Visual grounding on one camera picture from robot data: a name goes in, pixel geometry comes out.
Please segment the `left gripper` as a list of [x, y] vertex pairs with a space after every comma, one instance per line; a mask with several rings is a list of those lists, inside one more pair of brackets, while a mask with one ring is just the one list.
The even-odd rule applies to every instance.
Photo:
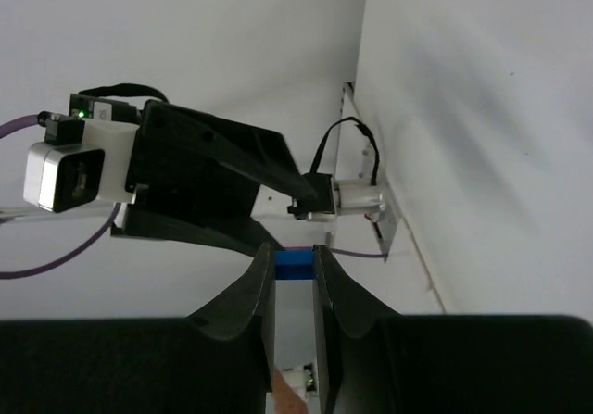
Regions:
[[155, 100], [145, 103], [142, 117], [126, 189], [146, 186], [140, 203], [165, 215], [128, 206], [122, 222], [111, 225], [112, 237], [204, 245], [249, 257], [264, 244], [284, 250], [251, 218], [259, 185], [300, 200], [316, 192], [280, 133]]

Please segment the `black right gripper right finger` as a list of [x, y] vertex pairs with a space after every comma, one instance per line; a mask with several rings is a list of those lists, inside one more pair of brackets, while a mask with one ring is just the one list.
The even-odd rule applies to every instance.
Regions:
[[557, 315], [403, 315], [313, 251], [324, 413], [588, 413], [592, 328]]

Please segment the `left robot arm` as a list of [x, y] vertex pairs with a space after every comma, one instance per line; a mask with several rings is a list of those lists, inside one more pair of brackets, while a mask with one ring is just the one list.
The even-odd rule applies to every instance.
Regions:
[[125, 191], [139, 197], [115, 235], [253, 257], [263, 244], [282, 247], [254, 215], [257, 203], [275, 204], [274, 193], [287, 200], [280, 212], [295, 220], [338, 213], [338, 186], [319, 171], [325, 140], [300, 173], [280, 133], [173, 105], [133, 83], [72, 94], [69, 113], [139, 127], [123, 169]]

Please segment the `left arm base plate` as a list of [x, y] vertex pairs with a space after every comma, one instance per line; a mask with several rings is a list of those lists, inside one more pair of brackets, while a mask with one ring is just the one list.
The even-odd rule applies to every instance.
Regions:
[[[323, 169], [332, 175], [335, 217], [325, 223], [325, 244], [335, 253], [356, 258], [380, 258], [387, 261], [395, 240], [401, 211], [383, 167], [379, 132], [365, 124], [355, 104], [355, 85], [342, 87], [339, 120], [325, 134]], [[336, 247], [337, 222], [340, 217], [359, 216], [370, 224], [378, 251], [357, 252], [351, 247]]]

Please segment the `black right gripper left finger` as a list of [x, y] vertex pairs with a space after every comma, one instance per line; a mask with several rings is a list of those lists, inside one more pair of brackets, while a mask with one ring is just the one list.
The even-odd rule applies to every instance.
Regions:
[[262, 413], [274, 351], [274, 250], [189, 316], [1, 325], [5, 413]]

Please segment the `blue curved lego piece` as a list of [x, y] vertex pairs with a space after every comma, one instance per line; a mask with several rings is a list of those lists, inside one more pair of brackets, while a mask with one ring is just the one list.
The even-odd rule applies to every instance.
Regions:
[[312, 247], [276, 251], [274, 254], [277, 281], [311, 281], [314, 279]]

